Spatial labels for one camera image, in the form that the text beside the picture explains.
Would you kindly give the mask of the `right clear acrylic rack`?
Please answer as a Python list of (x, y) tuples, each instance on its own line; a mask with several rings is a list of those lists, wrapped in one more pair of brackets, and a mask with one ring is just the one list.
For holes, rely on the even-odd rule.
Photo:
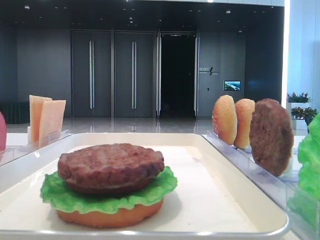
[(282, 207), (290, 216), (291, 229), (302, 240), (320, 238), (320, 202), (298, 186), (299, 171), (298, 145), (303, 136), (294, 137), (289, 165), (278, 177), (257, 165), (252, 157), (252, 149), (229, 146), (211, 130), (203, 135), (231, 163), (256, 184), (268, 197)]

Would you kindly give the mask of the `clear acrylic rack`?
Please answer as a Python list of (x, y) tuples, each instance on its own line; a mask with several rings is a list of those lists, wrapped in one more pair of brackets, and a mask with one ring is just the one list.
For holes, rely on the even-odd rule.
[(231, 163), (256, 184), (268, 197), (282, 207), (290, 216), (291, 229), (302, 240), (320, 238), (320, 202), (298, 186), (299, 171), (298, 145), (303, 136), (294, 137), (289, 165), (278, 177), (257, 165), (252, 157), (252, 149), (229, 146), (211, 130), (203, 135)]
[(52, 133), (47, 138), (30, 143), (30, 133), (8, 133), (5, 150), (0, 152), (0, 165), (3, 166), (29, 153), (37, 152), (40, 148), (53, 144), (68, 137), (69, 130)]

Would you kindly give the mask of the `left clear acrylic rack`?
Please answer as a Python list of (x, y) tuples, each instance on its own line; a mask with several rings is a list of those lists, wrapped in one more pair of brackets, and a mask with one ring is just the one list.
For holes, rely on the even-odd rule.
[(53, 144), (68, 137), (69, 130), (52, 133), (47, 138), (30, 143), (30, 133), (8, 133), (5, 150), (0, 152), (0, 165), (3, 166), (29, 153), (37, 152), (40, 148)]

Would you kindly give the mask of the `red tomato slice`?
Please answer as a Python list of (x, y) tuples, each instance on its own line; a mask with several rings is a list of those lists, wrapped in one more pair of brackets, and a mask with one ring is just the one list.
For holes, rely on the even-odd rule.
[(3, 114), (0, 112), (0, 151), (6, 149), (7, 126)]

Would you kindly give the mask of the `bottom bun on tray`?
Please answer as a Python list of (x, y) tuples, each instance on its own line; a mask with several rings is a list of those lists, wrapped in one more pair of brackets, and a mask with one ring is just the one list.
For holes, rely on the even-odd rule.
[(133, 209), (121, 208), (116, 213), (103, 213), (91, 211), (88, 213), (64, 212), (57, 210), (60, 219), (67, 223), (77, 224), (92, 228), (123, 228), (139, 224), (147, 218), (155, 215), (163, 205), (164, 200), (146, 206), (136, 205)]

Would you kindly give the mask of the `bun half far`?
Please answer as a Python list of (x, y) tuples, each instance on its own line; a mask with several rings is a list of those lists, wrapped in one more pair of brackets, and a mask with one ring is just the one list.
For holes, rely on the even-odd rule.
[(218, 137), (232, 145), (237, 136), (237, 113), (232, 96), (222, 95), (214, 104), (212, 111), (212, 125)]

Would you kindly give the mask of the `bun half near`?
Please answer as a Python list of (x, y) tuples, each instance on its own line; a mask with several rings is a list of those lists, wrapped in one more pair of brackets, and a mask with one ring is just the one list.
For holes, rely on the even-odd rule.
[(235, 103), (237, 115), (237, 135), (234, 145), (237, 148), (245, 149), (250, 145), (250, 129), (252, 113), (255, 110), (255, 101), (243, 98)]

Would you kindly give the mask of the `cheese slice front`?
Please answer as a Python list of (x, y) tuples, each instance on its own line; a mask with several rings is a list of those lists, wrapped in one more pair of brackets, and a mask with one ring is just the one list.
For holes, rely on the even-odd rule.
[(39, 145), (43, 146), (50, 134), (62, 131), (66, 100), (45, 101), (39, 123)]

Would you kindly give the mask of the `upright meat patty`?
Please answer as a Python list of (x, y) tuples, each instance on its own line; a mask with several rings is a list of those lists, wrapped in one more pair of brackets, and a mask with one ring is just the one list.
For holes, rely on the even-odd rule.
[(255, 103), (249, 140), (256, 164), (274, 176), (285, 172), (292, 155), (294, 134), (291, 117), (277, 100), (264, 98)]

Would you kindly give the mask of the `wall display screen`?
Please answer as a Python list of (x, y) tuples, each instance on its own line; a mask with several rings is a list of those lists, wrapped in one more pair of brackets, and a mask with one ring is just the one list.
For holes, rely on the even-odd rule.
[(224, 81), (223, 89), (225, 91), (240, 91), (241, 82), (240, 81)]

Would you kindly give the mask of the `cheese slice rear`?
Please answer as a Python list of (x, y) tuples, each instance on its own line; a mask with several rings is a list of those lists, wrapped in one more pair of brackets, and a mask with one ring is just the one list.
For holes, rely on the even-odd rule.
[(45, 101), (52, 101), (50, 97), (29, 95), (29, 114), (30, 114), (30, 142), (39, 140), (39, 128), (42, 115), (43, 104)]

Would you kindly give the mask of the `upright lettuce leaf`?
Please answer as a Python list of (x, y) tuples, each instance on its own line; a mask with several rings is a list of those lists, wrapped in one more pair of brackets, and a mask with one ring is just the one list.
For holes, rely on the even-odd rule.
[(320, 203), (320, 116), (308, 125), (308, 135), (299, 143), (298, 161), (302, 164), (298, 189), (288, 200), (289, 208), (315, 226)]

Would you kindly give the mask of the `cheese slice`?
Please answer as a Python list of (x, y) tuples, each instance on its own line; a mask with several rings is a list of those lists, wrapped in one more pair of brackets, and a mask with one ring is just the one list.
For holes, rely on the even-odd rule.
[(29, 95), (29, 114), (30, 114), (30, 142), (39, 140), (39, 128), (42, 115), (43, 104), (45, 101), (52, 101), (50, 97)]
[(39, 123), (39, 145), (43, 146), (50, 134), (62, 131), (66, 100), (45, 101)]

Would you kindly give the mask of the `bun half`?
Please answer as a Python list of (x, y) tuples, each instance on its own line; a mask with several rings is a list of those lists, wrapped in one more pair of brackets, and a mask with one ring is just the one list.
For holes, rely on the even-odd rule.
[(237, 113), (232, 96), (222, 95), (214, 104), (212, 111), (212, 125), (218, 137), (232, 145), (237, 136)]
[(234, 145), (237, 148), (245, 149), (250, 145), (250, 129), (252, 113), (255, 110), (255, 101), (243, 98), (235, 103), (237, 115), (237, 135)]

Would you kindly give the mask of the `flower planter box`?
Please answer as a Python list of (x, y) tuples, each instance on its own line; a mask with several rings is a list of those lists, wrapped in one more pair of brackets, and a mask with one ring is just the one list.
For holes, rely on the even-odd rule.
[(294, 130), (308, 130), (310, 122), (318, 114), (316, 108), (312, 108), (312, 102), (307, 92), (287, 94), (286, 109), (292, 120)]

